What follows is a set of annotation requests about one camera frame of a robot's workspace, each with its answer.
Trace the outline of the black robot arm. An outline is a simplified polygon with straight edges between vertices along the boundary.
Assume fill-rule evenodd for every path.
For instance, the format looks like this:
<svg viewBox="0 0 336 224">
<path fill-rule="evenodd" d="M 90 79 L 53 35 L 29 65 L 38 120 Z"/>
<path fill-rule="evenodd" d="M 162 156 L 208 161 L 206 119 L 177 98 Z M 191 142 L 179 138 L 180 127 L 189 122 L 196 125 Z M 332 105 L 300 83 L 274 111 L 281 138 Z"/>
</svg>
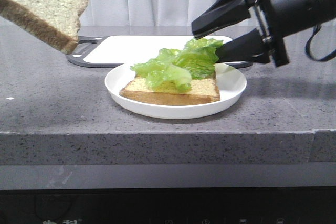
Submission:
<svg viewBox="0 0 336 224">
<path fill-rule="evenodd" d="M 220 62 L 289 63 L 284 38 L 335 19 L 335 0 L 217 0 L 191 23 L 196 39 L 255 16 L 259 26 L 216 50 Z"/>
</svg>

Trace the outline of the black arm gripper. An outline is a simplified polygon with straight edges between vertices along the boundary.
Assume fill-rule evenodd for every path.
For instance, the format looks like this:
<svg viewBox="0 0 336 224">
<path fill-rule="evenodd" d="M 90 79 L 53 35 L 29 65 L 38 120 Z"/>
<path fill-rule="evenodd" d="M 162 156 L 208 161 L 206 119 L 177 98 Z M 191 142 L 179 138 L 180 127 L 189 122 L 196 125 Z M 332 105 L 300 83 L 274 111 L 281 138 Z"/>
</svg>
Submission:
<svg viewBox="0 0 336 224">
<path fill-rule="evenodd" d="M 269 46 L 274 64 L 277 67 L 289 63 L 284 43 L 284 36 L 277 21 L 277 14 L 271 4 L 271 0 L 255 0 L 265 17 L 265 24 L 260 23 L 264 32 L 271 37 L 266 42 Z M 238 24 L 251 18 L 249 0 L 217 0 L 208 10 L 191 22 L 194 38 L 200 39 L 225 27 Z M 223 44 L 216 49 L 217 63 L 247 61 L 267 64 L 270 58 L 263 38 L 257 28 Z"/>
</svg>

